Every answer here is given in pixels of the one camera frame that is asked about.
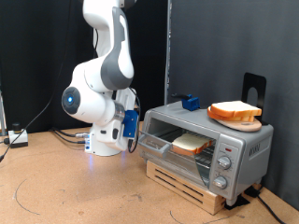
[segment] black cable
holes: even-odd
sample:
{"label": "black cable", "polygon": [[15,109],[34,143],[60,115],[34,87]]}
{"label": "black cable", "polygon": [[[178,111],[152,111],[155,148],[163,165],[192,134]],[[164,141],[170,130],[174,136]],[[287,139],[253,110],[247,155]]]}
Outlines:
{"label": "black cable", "polygon": [[130,152],[130,153],[133,153],[133,152],[136,150],[136,148],[137,148],[137,143],[138,143],[138,140],[139,140],[139,127],[140,127],[140,117],[141,117],[141,104],[140,104],[140,100],[139,100],[137,94],[132,90],[131,87],[129,87],[129,89],[130,89],[131,92],[135,95],[135,97],[136,97],[136,101],[137,101],[137,104],[138,104],[138,109],[139,109],[138,122],[137,122],[137,127],[136,127],[137,132],[136,132],[136,137],[135,137],[135,146],[134,146],[134,148],[133,148],[132,151],[131,151],[131,146],[128,147],[129,152]]}
{"label": "black cable", "polygon": [[258,199],[261,201],[261,203],[268,209],[268,211],[271,213],[271,215],[279,222],[280,224],[286,224],[285,222],[281,221],[281,219],[273,212],[273,210],[270,208],[266,202],[263,201],[263,199],[258,195]]}
{"label": "black cable", "polygon": [[63,131],[61,131],[61,130],[55,128],[55,127],[52,127],[51,130],[56,131],[56,132],[58,132],[58,133],[61,133],[61,134],[65,135],[65,136],[67,136],[67,137],[76,137],[75,134],[72,134],[72,133],[64,133]]}
{"label": "black cable", "polygon": [[63,62],[60,66],[60,70],[59,70],[59,75],[57,76],[57,79],[56,79],[56,82],[55,82],[55,86],[54,86],[54,91],[53,91],[53,94],[52,96],[50,97],[50,100],[48,101],[47,105],[44,107],[44,109],[33,119],[29,122],[29,124],[27,124],[27,126],[21,131],[21,133],[9,144],[6,152],[0,157],[0,162],[3,160],[3,158],[7,155],[7,152],[9,151],[10,149],[10,146],[23,134],[23,132],[25,132],[27,130],[27,128],[34,122],[36,121],[36,119],[42,114],[45,112],[45,110],[49,107],[53,97],[54,97],[54,94],[56,92],[56,89],[57,89],[57,84],[58,84],[58,81],[59,81],[59,78],[60,78],[60,75],[62,73],[62,70],[63,70],[63,67],[64,67],[64,61],[65,61],[65,58],[66,58],[66,49],[67,49],[67,45],[68,45],[68,33],[69,33],[69,22],[70,22],[70,11],[71,11],[71,7],[72,7],[72,0],[69,0],[69,4],[68,4],[68,16],[67,16],[67,27],[66,27],[66,35],[65,35],[65,45],[64,45],[64,58],[63,58]]}
{"label": "black cable", "polygon": [[97,29],[94,29],[96,32],[96,42],[95,42],[95,47],[94,47],[94,52],[93,52],[93,57],[95,58],[95,53],[96,53],[96,48],[97,48],[97,43],[99,41],[99,34],[97,33]]}
{"label": "black cable", "polygon": [[61,137],[62,139],[64,139],[66,142],[69,142],[69,143],[75,143],[75,144],[85,144],[85,141],[77,141],[77,142],[73,142],[73,141],[70,141],[64,137],[62,137],[61,135],[59,135],[56,131],[53,130],[54,133],[56,133],[59,137]]}

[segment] blue block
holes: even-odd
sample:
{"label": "blue block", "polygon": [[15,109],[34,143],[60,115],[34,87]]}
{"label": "blue block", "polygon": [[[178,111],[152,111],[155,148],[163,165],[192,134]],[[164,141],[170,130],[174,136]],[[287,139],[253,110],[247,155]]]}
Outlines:
{"label": "blue block", "polygon": [[188,109],[190,111],[198,109],[200,107],[199,98],[198,97],[192,98],[191,94],[189,94],[188,96],[190,97],[189,100],[181,99],[183,108]]}
{"label": "blue block", "polygon": [[138,113],[136,111],[134,110],[125,111],[125,117],[122,122],[124,124],[124,130],[123,130],[124,137],[135,138],[137,120],[138,120]]}

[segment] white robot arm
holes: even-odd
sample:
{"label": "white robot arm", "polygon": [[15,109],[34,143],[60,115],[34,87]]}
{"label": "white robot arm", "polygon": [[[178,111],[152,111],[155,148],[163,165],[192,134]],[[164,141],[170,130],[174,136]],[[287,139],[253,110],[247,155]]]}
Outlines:
{"label": "white robot arm", "polygon": [[[64,91],[64,111],[75,119],[93,123],[87,152],[109,156],[124,151],[135,132],[124,121],[134,120],[135,94],[128,89],[134,68],[128,26],[120,7],[136,0],[84,0],[83,16],[99,33],[98,58],[79,64]],[[117,91],[115,100],[112,91]]]}

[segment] toaster oven handle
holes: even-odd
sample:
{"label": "toaster oven handle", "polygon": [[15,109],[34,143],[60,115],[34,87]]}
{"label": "toaster oven handle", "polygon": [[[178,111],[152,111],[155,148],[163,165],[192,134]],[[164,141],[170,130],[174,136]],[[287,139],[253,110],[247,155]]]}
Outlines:
{"label": "toaster oven handle", "polygon": [[149,145],[146,145],[142,142],[146,137],[147,136],[144,134],[140,135],[139,140],[138,140],[139,146],[144,151],[164,159],[166,156],[166,152],[171,148],[172,145],[165,143],[165,145],[163,147],[161,147],[160,149],[157,149],[157,148],[151,147]]}

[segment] toaster oven rack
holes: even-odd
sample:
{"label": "toaster oven rack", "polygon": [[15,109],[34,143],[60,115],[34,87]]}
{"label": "toaster oven rack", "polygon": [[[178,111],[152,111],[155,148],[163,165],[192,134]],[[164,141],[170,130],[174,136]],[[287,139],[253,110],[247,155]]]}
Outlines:
{"label": "toaster oven rack", "polygon": [[[182,136],[184,133],[189,133],[192,135],[200,136],[202,138],[205,138],[208,141],[212,141],[212,145],[210,147],[207,147],[201,153],[194,155],[197,165],[205,167],[206,169],[209,170],[211,167],[213,154],[214,154],[214,148],[215,148],[215,144],[216,144],[215,139],[212,139],[212,138],[206,137],[204,135],[201,135],[199,133],[194,133],[194,132],[191,132],[191,131],[185,130],[185,129],[176,129],[173,132],[165,133],[159,137],[169,143],[172,143],[173,141],[175,141],[176,138]],[[193,161],[192,156],[180,155],[180,154],[177,154],[177,156],[185,158],[188,161]]]}

